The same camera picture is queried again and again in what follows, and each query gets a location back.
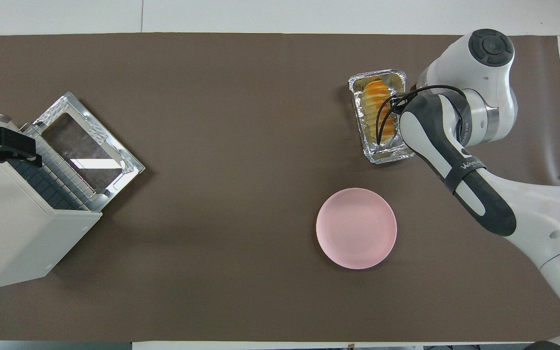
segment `pink plate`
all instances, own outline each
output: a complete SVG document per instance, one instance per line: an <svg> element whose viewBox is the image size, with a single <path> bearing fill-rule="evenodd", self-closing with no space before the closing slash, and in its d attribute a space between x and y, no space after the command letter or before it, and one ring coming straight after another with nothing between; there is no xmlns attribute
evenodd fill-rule
<svg viewBox="0 0 560 350"><path fill-rule="evenodd" d="M395 245L396 230L389 204L364 188L334 193L317 217L317 239L325 255L354 270L382 262Z"/></svg>

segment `cable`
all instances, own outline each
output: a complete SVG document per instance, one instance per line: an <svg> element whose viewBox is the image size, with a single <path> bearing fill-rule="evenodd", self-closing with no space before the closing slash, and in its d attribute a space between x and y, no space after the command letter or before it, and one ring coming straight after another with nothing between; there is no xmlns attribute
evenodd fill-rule
<svg viewBox="0 0 560 350"><path fill-rule="evenodd" d="M402 97L400 97L398 100L395 101L395 104L393 104L392 102L390 102L390 109L388 110L388 112L386 113L386 115L384 116L383 120L382 120L382 126L380 126L380 129L377 133L377 144L380 144L382 142L382 133L384 132L384 124L386 124L386 120L388 119L388 117L390 117L390 114L392 113L393 110L395 110L397 108L397 106L400 104L400 102L404 101L404 100L408 100L411 98L414 98L416 95L418 95L419 92L421 91L425 91L426 89L433 89L433 88L445 88L445 89L451 89L455 92L457 92L458 94L462 95L462 97L464 97L464 92L461 91L460 89L453 87L453 86L426 86L426 87L422 87L422 88L418 88L415 90L410 91L409 93L406 93L405 95L403 95ZM377 118L375 119L375 127L377 128L379 126L379 121L380 121L380 114L382 113L382 110L384 109L384 106L386 105L387 102L391 101L393 98L396 98L397 95L393 95L391 97L388 97L383 103L382 106L380 106L380 110L377 112Z"/></svg>

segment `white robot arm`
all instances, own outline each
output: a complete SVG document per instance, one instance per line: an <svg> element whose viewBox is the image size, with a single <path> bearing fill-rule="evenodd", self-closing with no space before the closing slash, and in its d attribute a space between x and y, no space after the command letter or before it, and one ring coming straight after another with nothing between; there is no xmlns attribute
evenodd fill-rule
<svg viewBox="0 0 560 350"><path fill-rule="evenodd" d="M498 31L460 38L420 75L417 87L429 93L407 95L415 97L403 107L400 134L470 215L524 252L560 297L560 187L502 179L465 149L513 127L513 57L511 41ZM560 349L560 337L536 344Z"/></svg>

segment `velcro strap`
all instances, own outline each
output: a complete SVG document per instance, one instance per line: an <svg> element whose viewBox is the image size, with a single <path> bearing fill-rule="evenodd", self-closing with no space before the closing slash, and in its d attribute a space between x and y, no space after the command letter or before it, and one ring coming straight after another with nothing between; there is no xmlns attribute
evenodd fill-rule
<svg viewBox="0 0 560 350"><path fill-rule="evenodd" d="M477 157L468 157L462 159L460 162L455 164L451 171L444 179L444 185L451 193L455 192L455 189L460 182L464 179L469 172L474 171L478 168L487 168L483 162L481 162Z"/></svg>

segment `white table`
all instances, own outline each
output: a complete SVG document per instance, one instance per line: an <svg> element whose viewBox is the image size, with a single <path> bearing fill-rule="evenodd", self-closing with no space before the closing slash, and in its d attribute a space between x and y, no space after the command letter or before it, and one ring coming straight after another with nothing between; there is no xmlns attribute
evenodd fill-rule
<svg viewBox="0 0 560 350"><path fill-rule="evenodd" d="M560 52L560 1L0 0L0 35L139 32L463 35L485 27L507 35L558 35ZM346 343L155 342L135 343L134 348L331 348L344 347L355 340L359 339L347 339ZM382 345L356 343L356 347Z"/></svg>

